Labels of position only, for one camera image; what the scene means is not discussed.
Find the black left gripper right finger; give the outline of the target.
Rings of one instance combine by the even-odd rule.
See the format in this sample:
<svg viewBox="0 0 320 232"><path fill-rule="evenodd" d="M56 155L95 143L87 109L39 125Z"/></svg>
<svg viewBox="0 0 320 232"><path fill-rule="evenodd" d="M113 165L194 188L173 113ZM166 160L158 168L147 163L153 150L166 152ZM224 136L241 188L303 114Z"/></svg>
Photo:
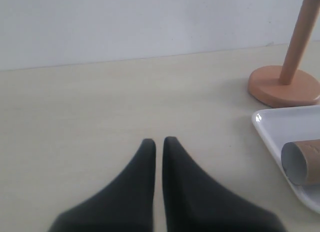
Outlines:
<svg viewBox="0 0 320 232"><path fill-rule="evenodd" d="M176 137L163 143L162 191L169 232L284 232L280 219L211 178Z"/></svg>

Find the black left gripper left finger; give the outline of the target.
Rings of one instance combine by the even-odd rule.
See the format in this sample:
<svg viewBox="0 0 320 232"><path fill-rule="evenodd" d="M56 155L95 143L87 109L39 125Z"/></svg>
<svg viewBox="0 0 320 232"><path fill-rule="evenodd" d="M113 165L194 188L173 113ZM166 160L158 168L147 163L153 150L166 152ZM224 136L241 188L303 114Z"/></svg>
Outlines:
<svg viewBox="0 0 320 232"><path fill-rule="evenodd" d="M143 139L121 173L96 195L61 213L51 232L152 232L156 144Z"/></svg>

